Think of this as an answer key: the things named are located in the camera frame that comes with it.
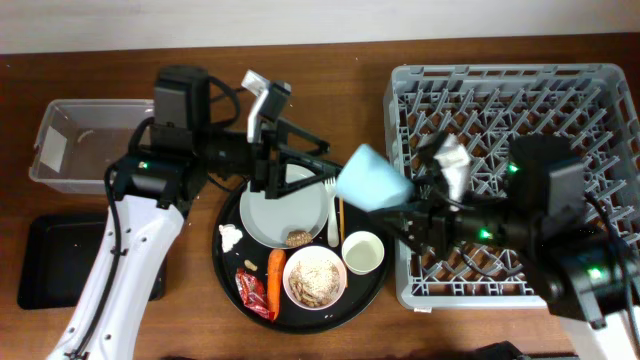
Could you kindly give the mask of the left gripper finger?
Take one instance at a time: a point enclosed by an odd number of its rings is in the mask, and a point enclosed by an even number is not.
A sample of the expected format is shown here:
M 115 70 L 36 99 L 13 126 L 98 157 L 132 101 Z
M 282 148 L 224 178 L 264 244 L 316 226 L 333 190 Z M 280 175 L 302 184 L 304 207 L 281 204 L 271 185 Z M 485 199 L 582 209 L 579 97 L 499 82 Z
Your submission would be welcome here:
M 289 182 L 286 179 L 288 165 L 301 166 L 304 170 L 309 170 L 312 175 Z M 342 165 L 318 159 L 294 159 L 279 163 L 272 167 L 272 173 L 269 175 L 269 198 L 279 199 L 311 185 L 336 178 L 342 170 Z
M 307 155 L 326 155 L 330 151 L 327 141 L 285 118 L 277 120 L 277 142 L 287 149 Z

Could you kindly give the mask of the white plastic cup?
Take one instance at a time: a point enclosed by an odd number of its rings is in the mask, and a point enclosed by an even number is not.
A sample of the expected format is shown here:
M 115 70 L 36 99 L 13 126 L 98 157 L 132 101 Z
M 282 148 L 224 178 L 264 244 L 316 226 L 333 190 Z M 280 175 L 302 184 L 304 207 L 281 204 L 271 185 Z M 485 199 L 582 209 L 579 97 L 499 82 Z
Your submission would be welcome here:
M 385 257 L 382 240 L 374 233 L 356 231 L 342 245 L 341 256 L 346 267 L 356 275 L 366 275 L 377 269 Z

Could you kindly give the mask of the blue plastic cup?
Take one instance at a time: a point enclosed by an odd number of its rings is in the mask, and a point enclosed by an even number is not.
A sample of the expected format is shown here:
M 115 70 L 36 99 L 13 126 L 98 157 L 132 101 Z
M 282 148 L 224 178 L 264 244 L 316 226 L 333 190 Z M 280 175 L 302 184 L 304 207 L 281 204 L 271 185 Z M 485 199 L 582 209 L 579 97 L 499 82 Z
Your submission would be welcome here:
M 336 194 L 365 212 L 406 203 L 412 182 L 368 144 L 360 145 L 341 170 Z

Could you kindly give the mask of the white tissue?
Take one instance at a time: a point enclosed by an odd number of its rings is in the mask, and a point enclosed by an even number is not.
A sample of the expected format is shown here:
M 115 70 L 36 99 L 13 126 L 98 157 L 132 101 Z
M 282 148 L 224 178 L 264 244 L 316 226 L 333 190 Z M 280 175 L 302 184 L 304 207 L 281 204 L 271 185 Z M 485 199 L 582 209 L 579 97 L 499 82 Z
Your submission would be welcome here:
M 233 224 L 219 225 L 221 237 L 221 248 L 224 253 L 228 253 L 243 238 L 243 233 Z

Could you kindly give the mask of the red snack wrapper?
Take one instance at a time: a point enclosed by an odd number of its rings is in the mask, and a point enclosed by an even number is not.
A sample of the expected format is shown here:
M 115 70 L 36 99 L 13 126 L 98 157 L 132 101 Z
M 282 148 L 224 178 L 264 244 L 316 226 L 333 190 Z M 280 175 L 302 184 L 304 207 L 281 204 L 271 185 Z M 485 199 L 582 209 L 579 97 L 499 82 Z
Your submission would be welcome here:
M 260 317 L 271 320 L 272 312 L 268 308 L 266 290 L 262 282 L 247 273 L 244 268 L 237 269 L 235 282 L 243 305 Z

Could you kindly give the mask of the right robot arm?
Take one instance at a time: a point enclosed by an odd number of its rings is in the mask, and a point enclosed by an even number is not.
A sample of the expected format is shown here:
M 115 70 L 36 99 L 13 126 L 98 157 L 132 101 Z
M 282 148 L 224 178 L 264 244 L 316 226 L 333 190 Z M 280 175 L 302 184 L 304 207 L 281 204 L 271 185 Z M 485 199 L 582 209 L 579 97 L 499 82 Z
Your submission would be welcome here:
M 639 258 L 617 235 L 566 138 L 520 136 L 509 145 L 503 197 L 467 191 L 470 156 L 451 134 L 417 148 L 426 170 L 373 220 L 411 250 L 447 259 L 485 245 L 517 253 L 529 286 L 558 317 L 582 359 L 639 356 Z

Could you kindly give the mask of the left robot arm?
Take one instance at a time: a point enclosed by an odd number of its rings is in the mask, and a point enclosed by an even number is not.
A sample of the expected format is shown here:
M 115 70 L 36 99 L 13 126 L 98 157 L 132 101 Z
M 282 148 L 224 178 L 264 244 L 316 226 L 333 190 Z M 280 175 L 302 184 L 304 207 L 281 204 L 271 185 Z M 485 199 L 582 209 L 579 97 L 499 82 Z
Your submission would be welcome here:
M 289 84 L 248 71 L 256 97 L 244 132 L 236 90 L 204 68 L 171 65 L 154 84 L 154 114 L 104 175 L 104 235 L 74 314 L 52 359 L 130 359 L 152 287 L 194 200 L 217 175 L 245 177 L 252 192 L 279 199 L 339 174 L 328 142 L 281 113 Z

